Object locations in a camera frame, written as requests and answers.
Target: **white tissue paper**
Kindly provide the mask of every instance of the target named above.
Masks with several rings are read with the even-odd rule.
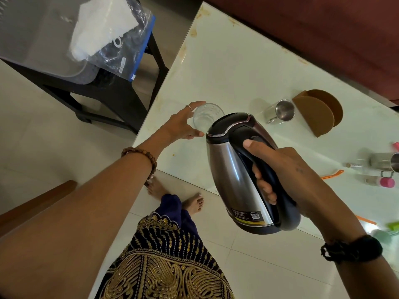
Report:
[[[126,0],[90,0],[80,5],[69,47],[81,61],[138,25]]]

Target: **red sofa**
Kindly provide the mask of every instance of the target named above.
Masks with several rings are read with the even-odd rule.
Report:
[[[399,0],[207,0],[399,105]]]

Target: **kettle label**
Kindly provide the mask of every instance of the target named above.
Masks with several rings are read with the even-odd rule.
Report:
[[[253,212],[242,212],[238,210],[232,209],[235,218],[238,221],[244,222],[246,224],[253,225],[262,225],[265,224],[261,211],[253,211]]]

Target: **kettle handle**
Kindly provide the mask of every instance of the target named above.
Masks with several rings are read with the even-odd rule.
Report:
[[[262,137],[260,137],[255,130],[245,125],[238,127],[236,130],[229,134],[229,141],[234,150],[236,150],[238,153],[247,157],[254,164],[256,164],[262,174],[263,179],[272,186],[273,191],[276,193],[276,207],[278,211],[278,216],[280,218],[279,223],[276,223],[276,226],[285,231],[295,229],[299,225],[301,220],[301,215],[296,207],[296,202],[284,190],[277,177],[276,172],[267,163],[265,163],[260,158],[250,154],[243,147],[244,140],[256,140],[268,145],[272,149],[273,147]]]

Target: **bare foot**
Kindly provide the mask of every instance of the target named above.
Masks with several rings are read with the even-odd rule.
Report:
[[[203,207],[203,197],[200,193],[195,194],[193,197],[183,202],[183,209],[188,211],[190,216],[201,211]]]
[[[155,176],[151,177],[149,186],[147,187],[147,192],[159,201],[165,194],[170,194],[170,192],[164,188],[162,183]]]

